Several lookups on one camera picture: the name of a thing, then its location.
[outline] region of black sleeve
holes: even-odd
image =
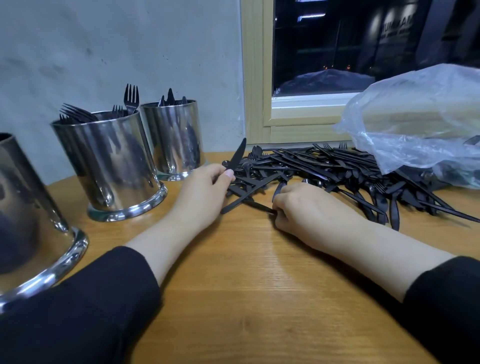
[[[412,333],[444,363],[478,362],[480,262],[459,256],[421,274],[403,301]]]
[[[145,258],[117,247],[0,316],[0,363],[121,363],[159,306]]]

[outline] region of metal utensil holder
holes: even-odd
[[[51,124],[90,201],[89,217],[120,221],[151,210],[167,188],[156,175],[140,114],[94,114],[100,121]]]
[[[55,284],[83,256],[70,227],[11,134],[0,133],[0,313]]]
[[[171,106],[158,106],[156,102],[143,104],[140,114],[150,134],[159,179],[181,181],[206,162],[200,145],[195,100]]]

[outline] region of person's right hand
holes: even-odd
[[[327,254],[358,239],[368,220],[323,189],[307,183],[282,188],[273,200],[275,225]]]

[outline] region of window glass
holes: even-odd
[[[359,92],[439,63],[480,67],[480,0],[276,0],[273,96]]]

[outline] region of table surface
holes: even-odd
[[[231,154],[207,153],[207,158],[221,162]],[[168,196],[159,206],[120,222],[87,217],[87,199],[76,177],[49,186],[69,223],[89,237],[85,256],[72,273],[168,213],[181,183],[166,186]],[[274,190],[270,186],[255,200],[270,206]],[[480,191],[436,193],[459,211],[480,217]],[[479,224],[399,208],[402,233],[456,255],[480,258]],[[394,319],[397,304],[378,286],[275,230],[268,214],[246,205],[222,216],[191,243],[170,272],[163,299],[129,362],[437,362]]]

